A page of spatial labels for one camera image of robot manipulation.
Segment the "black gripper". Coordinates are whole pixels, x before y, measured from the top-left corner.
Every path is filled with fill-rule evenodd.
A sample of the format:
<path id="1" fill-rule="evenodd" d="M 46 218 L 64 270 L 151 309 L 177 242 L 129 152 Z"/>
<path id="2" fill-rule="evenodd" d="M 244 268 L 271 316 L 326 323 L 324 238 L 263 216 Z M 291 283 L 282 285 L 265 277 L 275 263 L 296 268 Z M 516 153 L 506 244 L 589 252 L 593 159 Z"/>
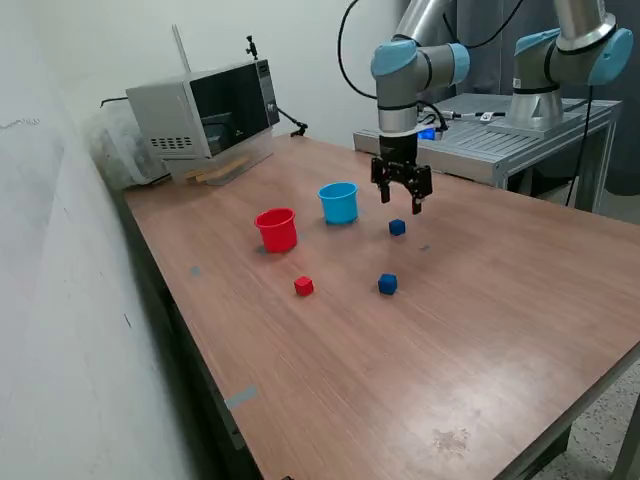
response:
<path id="1" fill-rule="evenodd" d="M 432 172 L 428 165 L 417 165 L 418 136 L 379 136 L 379 157 L 371 159 L 371 182 L 379 192 L 382 204 L 390 202 L 390 183 L 397 173 L 396 165 L 403 166 L 402 184 L 412 198 L 412 214 L 422 211 L 424 199 L 433 193 Z"/>

